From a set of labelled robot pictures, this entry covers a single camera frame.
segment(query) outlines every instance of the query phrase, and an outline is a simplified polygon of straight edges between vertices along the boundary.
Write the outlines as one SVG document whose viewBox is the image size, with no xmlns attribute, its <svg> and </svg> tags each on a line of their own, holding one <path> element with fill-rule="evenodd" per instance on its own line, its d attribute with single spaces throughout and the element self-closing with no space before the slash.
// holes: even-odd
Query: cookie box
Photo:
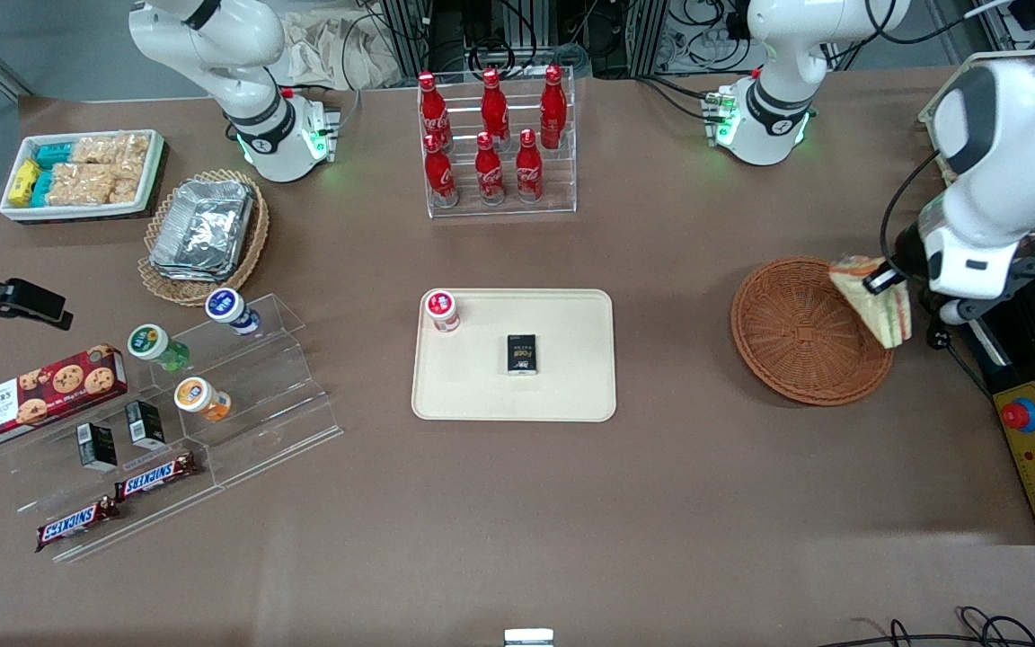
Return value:
<svg viewBox="0 0 1035 647">
<path fill-rule="evenodd" d="M 0 384 L 0 443 L 126 392 L 122 353 L 97 345 Z"/>
<path fill-rule="evenodd" d="M 78 142 L 83 137 L 116 136 L 122 133 L 135 133 L 149 137 L 149 148 L 146 151 L 146 160 L 143 164 L 143 174 L 139 178 L 139 189 L 135 193 L 135 200 L 130 202 L 118 202 L 118 204 L 105 204 L 94 206 L 40 206 L 40 208 L 18 208 L 10 204 L 10 184 L 18 175 L 18 171 L 24 167 L 27 159 L 32 159 L 40 146 L 47 144 L 65 144 Z M 98 133 L 73 133 L 66 135 L 34 135 L 22 140 L 18 145 L 16 163 L 10 168 L 7 176 L 7 187 L 3 190 L 3 199 L 0 201 L 0 212 L 13 222 L 21 222 L 23 225 L 51 224 L 51 222 L 87 222 L 87 220 L 112 220 L 119 217 L 140 217 L 152 215 L 154 206 L 151 204 L 151 197 L 155 194 L 157 181 L 160 181 L 160 164 L 166 155 L 166 142 L 156 130 L 107 130 Z"/>
</svg>

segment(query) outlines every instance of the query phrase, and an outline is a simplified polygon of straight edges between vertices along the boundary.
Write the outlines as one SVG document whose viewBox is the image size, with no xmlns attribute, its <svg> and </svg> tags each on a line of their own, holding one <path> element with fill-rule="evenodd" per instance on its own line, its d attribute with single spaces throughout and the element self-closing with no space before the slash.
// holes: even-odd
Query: bottle cap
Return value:
<svg viewBox="0 0 1035 647">
<path fill-rule="evenodd" d="M 451 319 L 457 312 L 453 295 L 444 290 L 426 292 L 425 296 L 422 297 L 422 303 L 425 303 L 425 314 L 435 321 Z"/>
<path fill-rule="evenodd" d="M 161 352 L 166 351 L 170 344 L 170 335 L 160 326 L 154 323 L 144 323 L 130 332 L 126 340 L 126 349 L 130 355 L 139 359 L 156 359 Z"/>
<path fill-rule="evenodd" d="M 246 299 L 234 288 L 218 288 L 206 297 L 206 316 L 218 324 L 229 324 L 246 311 Z"/>
<path fill-rule="evenodd" d="M 204 378 L 185 378 L 174 389 L 178 409 L 195 413 L 207 408 L 214 398 L 214 388 Z"/>
</svg>

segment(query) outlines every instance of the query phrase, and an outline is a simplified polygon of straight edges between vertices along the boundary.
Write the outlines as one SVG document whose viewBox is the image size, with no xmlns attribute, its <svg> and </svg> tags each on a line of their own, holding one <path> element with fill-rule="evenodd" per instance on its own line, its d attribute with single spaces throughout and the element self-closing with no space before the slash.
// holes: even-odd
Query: walkers cookie box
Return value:
<svg viewBox="0 0 1035 647">
<path fill-rule="evenodd" d="M 97 345 L 0 384 L 0 443 L 126 392 L 122 353 Z"/>
</svg>

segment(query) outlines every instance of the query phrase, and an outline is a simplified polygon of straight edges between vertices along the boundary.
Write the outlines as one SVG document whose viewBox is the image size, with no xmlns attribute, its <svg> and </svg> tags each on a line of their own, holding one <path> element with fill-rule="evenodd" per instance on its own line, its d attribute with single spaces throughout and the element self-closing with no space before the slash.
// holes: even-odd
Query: blue lid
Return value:
<svg viewBox="0 0 1035 647">
<path fill-rule="evenodd" d="M 206 311 L 208 311 L 212 317 L 225 317 L 229 315 L 231 311 L 234 311 L 235 304 L 238 303 L 239 298 L 238 292 L 230 290 L 229 288 L 214 290 L 213 294 L 206 299 Z"/>
</svg>

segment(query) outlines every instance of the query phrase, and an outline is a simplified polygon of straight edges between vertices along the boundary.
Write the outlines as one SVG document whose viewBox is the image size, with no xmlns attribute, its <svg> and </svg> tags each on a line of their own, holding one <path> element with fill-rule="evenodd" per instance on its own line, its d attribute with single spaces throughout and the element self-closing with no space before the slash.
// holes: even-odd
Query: red lid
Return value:
<svg viewBox="0 0 1035 647">
<path fill-rule="evenodd" d="M 436 291 L 431 298 L 425 299 L 425 307 L 431 311 L 431 315 L 442 317 L 453 310 L 453 295 L 449 292 Z"/>
</svg>

